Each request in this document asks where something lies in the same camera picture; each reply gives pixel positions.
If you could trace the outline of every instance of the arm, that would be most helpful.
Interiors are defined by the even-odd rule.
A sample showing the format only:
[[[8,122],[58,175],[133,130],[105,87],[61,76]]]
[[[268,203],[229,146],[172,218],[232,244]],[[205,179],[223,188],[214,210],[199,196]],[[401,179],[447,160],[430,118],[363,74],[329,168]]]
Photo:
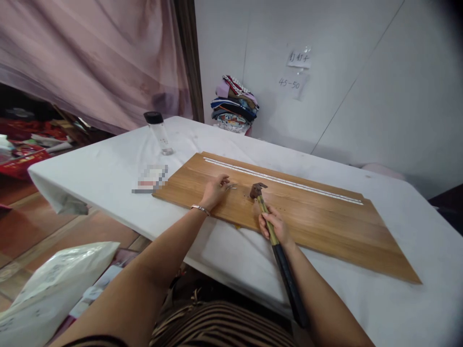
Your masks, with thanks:
[[[200,206],[211,211],[225,196],[227,175],[205,188]],[[162,233],[109,284],[51,347],[91,335],[111,335],[128,346],[147,346],[172,279],[207,215],[191,209]]]
[[[269,238],[265,221],[271,222],[290,263],[304,307],[310,318],[310,333],[320,346],[373,346],[341,298],[315,270],[287,231],[280,213],[259,215],[260,231]]]

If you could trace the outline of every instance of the hammer handle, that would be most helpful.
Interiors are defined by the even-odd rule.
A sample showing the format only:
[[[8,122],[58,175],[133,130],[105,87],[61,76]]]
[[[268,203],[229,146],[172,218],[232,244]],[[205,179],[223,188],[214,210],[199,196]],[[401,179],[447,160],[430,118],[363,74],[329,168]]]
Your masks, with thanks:
[[[264,199],[261,195],[257,197],[257,201],[259,203],[260,210],[262,212],[269,213],[269,210],[267,209],[267,206],[265,205]],[[289,303],[291,304],[294,320],[301,328],[306,328],[309,325],[309,317],[307,316],[304,304],[300,298],[299,289],[296,281],[294,280],[293,273],[291,272],[291,267],[289,266],[285,251],[283,251],[283,247],[275,235],[273,224],[269,221],[267,221],[267,229],[270,234],[270,242],[272,244],[273,254],[275,255],[276,263],[278,265],[278,269],[280,270],[283,284],[285,285]]]
[[[264,198],[262,197],[262,195],[257,196],[257,201],[259,203],[260,210],[262,212],[269,213],[269,210],[267,210],[267,206],[264,203]],[[280,241],[278,241],[278,238],[275,235],[275,230],[273,228],[273,224],[270,223],[269,221],[267,221],[267,229],[268,229],[269,234],[270,234],[270,243],[272,244],[272,246],[280,244]]]

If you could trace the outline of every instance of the bracelet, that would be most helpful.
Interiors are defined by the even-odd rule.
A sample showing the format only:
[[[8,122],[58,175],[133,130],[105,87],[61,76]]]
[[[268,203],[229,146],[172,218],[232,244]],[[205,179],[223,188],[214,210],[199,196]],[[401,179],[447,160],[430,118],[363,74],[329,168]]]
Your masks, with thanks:
[[[211,213],[208,210],[206,210],[204,207],[201,207],[200,205],[191,205],[191,208],[197,208],[198,210],[206,212],[206,215],[208,215],[209,217],[211,216]]]

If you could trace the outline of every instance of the white strip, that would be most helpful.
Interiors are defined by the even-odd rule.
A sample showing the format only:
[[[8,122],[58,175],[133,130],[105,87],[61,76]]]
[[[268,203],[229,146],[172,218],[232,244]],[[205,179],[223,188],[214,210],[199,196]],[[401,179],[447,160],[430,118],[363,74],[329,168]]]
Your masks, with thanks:
[[[335,193],[330,193],[330,192],[320,190],[320,189],[317,189],[317,188],[308,187],[308,186],[305,186],[305,185],[302,185],[302,184],[299,184],[299,183],[294,183],[294,182],[291,182],[291,181],[284,180],[282,178],[269,176],[269,175],[266,175],[264,173],[258,173],[256,171],[252,171],[252,170],[249,170],[249,169],[246,169],[246,168],[242,168],[240,166],[234,166],[234,165],[224,163],[224,162],[221,162],[221,161],[218,161],[218,160],[214,160],[214,159],[210,159],[210,158],[206,158],[206,157],[203,157],[203,159],[205,159],[206,162],[209,162],[211,164],[223,166],[223,167],[226,167],[227,169],[232,169],[232,170],[235,170],[235,171],[239,171],[239,172],[242,172],[244,174],[249,174],[249,175],[252,175],[252,176],[255,176],[255,177],[264,178],[264,179],[267,179],[269,181],[274,181],[274,182],[281,183],[281,184],[284,184],[284,185],[287,185],[287,186],[290,186],[290,187],[299,188],[299,189],[310,191],[312,193],[317,193],[317,194],[329,196],[331,198],[340,199],[340,200],[344,200],[344,201],[347,201],[347,202],[352,202],[352,203],[355,203],[357,205],[363,205],[362,201],[358,200],[358,199],[353,199],[353,198],[349,198],[347,196],[343,196],[343,195],[339,195],[339,194],[335,194]]]

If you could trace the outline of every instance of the stack of folded clothes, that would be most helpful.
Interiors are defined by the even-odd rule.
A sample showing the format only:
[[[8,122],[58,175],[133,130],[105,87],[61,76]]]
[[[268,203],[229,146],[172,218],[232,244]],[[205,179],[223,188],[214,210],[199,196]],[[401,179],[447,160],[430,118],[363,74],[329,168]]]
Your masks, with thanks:
[[[259,106],[255,96],[230,75],[222,76],[212,100],[212,118],[222,129],[245,133],[257,117]]]

